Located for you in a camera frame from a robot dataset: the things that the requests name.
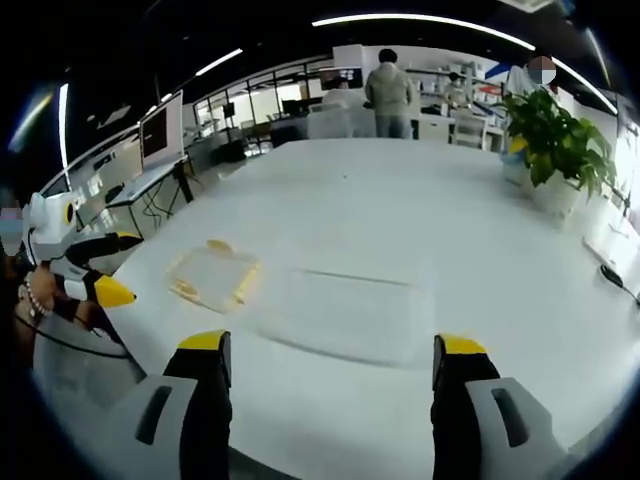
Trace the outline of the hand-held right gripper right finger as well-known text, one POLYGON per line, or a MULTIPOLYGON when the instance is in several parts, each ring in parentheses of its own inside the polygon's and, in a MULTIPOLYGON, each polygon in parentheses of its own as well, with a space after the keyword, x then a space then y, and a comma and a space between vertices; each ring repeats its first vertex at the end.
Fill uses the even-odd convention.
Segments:
POLYGON ((545 479, 556 464, 549 411, 503 377, 476 341, 434 337, 435 479, 545 479))

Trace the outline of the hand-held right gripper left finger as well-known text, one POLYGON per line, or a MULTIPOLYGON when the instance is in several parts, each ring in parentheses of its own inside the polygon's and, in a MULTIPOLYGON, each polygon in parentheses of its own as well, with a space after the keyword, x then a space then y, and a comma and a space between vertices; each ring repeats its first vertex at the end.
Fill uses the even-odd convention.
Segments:
POLYGON ((231 334, 179 343, 161 375, 130 389, 106 419, 108 479, 227 479, 231 334))

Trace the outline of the person's left hand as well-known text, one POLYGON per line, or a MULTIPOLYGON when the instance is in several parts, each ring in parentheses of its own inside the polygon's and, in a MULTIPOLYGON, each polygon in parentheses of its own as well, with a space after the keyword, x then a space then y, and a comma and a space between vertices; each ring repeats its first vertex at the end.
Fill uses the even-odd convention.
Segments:
POLYGON ((53 313, 58 285, 48 268, 38 266, 29 272, 18 287, 17 316, 29 325, 37 326, 53 313))

